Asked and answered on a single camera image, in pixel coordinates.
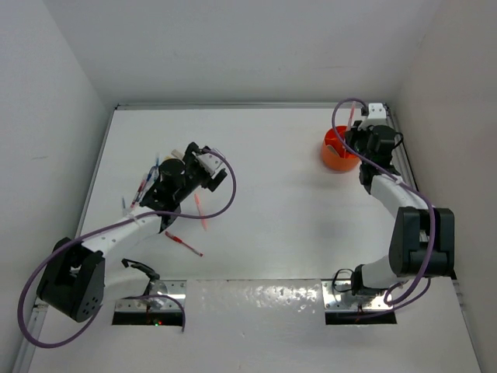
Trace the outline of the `orange highlighter pen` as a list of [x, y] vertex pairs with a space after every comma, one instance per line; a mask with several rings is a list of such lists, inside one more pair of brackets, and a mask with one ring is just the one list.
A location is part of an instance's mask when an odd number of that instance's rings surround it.
[[201, 202], [200, 202], [200, 197], [197, 193], [194, 194], [194, 201], [195, 201], [195, 204], [196, 204], [196, 209], [197, 209], [197, 212], [198, 212], [198, 215], [200, 217], [200, 223], [203, 227], [203, 230], [206, 232], [207, 231], [207, 220], [204, 216], [204, 213], [203, 213], [203, 208], [202, 208], [202, 205], [201, 205]]
[[349, 112], [349, 119], [348, 119], [348, 122], [347, 122], [347, 131], [349, 131], [351, 129], [352, 125], [353, 125], [355, 111], [356, 111], [356, 101], [352, 101], [350, 112]]

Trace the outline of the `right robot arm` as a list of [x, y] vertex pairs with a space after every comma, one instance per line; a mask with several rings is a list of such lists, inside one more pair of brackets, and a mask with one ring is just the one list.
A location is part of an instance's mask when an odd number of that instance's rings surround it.
[[448, 208], [429, 209], [404, 183], [392, 163], [403, 136], [393, 128], [357, 120], [345, 132], [346, 144], [360, 155], [360, 183], [394, 218], [388, 254], [358, 265], [351, 275], [355, 296], [379, 295], [394, 285], [454, 273], [455, 217]]

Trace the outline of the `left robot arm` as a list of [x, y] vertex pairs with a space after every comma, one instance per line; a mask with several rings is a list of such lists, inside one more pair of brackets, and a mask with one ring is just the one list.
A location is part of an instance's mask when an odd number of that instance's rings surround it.
[[84, 322], [103, 303], [146, 295], [160, 276], [132, 260], [132, 250], [183, 217], [181, 203], [195, 189], [215, 191], [230, 170], [217, 151], [190, 143], [181, 159], [158, 167], [158, 178], [128, 216], [79, 239], [62, 239], [44, 268], [37, 296]]

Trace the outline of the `blue gel pen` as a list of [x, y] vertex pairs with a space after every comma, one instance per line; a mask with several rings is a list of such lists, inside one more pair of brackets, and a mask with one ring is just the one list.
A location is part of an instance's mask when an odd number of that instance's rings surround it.
[[148, 190], [148, 188], [153, 184], [153, 182], [156, 180], [156, 177], [158, 175], [158, 166], [159, 166], [159, 160], [160, 160], [160, 154], [157, 153], [155, 155], [155, 161], [154, 161], [154, 164], [152, 165], [152, 167], [150, 169], [152, 169], [152, 176], [151, 178], [149, 179], [149, 181], [147, 182], [146, 186], [144, 187], [141, 195], [140, 195], [140, 198], [138, 200], [137, 203], [139, 203], [141, 201], [141, 199], [143, 198], [143, 196], [145, 195], [146, 191]]

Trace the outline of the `dark red gel pen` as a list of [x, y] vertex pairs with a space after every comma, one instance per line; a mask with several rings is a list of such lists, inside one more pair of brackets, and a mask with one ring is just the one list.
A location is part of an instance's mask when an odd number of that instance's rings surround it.
[[146, 186], [147, 182], [149, 181], [149, 179], [152, 176], [152, 173], [153, 173], [152, 169], [150, 169], [148, 173], [144, 174], [144, 177], [142, 178], [142, 180], [139, 184], [139, 187], [137, 188], [137, 192], [135, 193], [135, 195], [131, 201], [131, 204], [130, 204], [131, 209], [133, 209], [135, 204], [138, 202], [144, 187]]

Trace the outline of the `orange round compartment container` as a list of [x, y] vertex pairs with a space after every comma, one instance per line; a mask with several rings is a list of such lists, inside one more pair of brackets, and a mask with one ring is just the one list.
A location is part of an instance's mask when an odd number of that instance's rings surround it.
[[333, 171], [348, 172], [353, 170], [360, 160], [353, 154], [349, 153], [340, 142], [340, 138], [344, 139], [346, 126], [338, 126], [337, 131], [339, 136], [331, 128], [325, 134], [321, 145], [321, 160]]

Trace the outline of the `blue thin ballpoint pen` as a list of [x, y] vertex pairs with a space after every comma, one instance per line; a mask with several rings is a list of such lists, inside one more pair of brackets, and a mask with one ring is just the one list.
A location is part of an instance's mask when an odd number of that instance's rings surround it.
[[123, 216], [126, 216], [128, 214], [127, 204], [124, 196], [121, 197], [121, 211]]

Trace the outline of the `red gel pen long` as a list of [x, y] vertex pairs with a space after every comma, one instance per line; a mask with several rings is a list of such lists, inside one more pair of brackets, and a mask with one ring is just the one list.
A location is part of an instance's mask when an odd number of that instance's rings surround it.
[[187, 248], [189, 251], [191, 251], [192, 253], [194, 253], [195, 255], [199, 256], [199, 257], [203, 257], [203, 253], [200, 252], [199, 250], [193, 248], [191, 245], [185, 243], [183, 240], [181, 240], [181, 238], [179, 238], [178, 236], [176, 235], [173, 235], [172, 233], [168, 232], [168, 231], [165, 231], [165, 236], [168, 237], [169, 239], [171, 239], [172, 241], [180, 244], [181, 246]]

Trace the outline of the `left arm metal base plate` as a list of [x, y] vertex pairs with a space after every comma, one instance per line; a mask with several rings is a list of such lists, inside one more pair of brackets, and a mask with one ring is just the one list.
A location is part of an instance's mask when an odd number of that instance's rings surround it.
[[186, 302], [185, 281], [155, 281], [148, 286], [146, 295], [168, 295], [170, 298], [148, 298], [143, 300], [121, 299], [115, 303], [116, 312], [178, 312]]

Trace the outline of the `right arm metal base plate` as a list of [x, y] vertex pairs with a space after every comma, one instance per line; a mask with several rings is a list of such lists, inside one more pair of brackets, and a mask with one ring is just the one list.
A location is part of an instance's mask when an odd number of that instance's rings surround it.
[[321, 281], [322, 297], [327, 312], [380, 312], [392, 309], [384, 302], [384, 294], [352, 295], [350, 280], [339, 278]]

